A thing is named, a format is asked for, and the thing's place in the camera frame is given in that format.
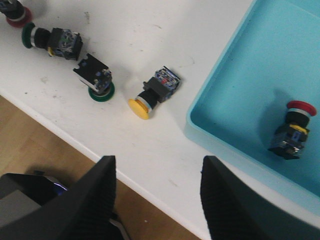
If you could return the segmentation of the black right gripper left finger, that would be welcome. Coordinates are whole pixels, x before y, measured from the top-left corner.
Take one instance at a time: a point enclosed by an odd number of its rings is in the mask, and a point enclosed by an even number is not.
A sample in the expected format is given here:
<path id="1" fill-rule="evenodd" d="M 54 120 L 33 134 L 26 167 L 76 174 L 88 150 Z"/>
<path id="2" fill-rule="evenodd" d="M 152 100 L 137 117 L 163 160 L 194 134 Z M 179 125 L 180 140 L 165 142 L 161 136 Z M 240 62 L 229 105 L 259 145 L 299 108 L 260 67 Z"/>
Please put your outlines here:
<path id="1" fill-rule="evenodd" d="M 68 191 L 0 229 L 2 240 L 107 240 L 116 158 L 103 156 Z"/>

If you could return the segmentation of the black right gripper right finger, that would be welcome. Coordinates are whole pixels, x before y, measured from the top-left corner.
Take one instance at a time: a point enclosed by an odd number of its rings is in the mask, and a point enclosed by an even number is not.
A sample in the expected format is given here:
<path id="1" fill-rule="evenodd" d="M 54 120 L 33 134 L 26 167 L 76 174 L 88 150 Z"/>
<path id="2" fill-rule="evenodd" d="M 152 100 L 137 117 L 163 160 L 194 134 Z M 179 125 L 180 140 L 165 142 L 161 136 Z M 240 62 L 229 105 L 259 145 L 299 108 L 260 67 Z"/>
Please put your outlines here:
<path id="1" fill-rule="evenodd" d="M 205 156 L 200 198 L 213 240 L 318 240 L 320 230 L 256 193 L 216 156 Z"/>

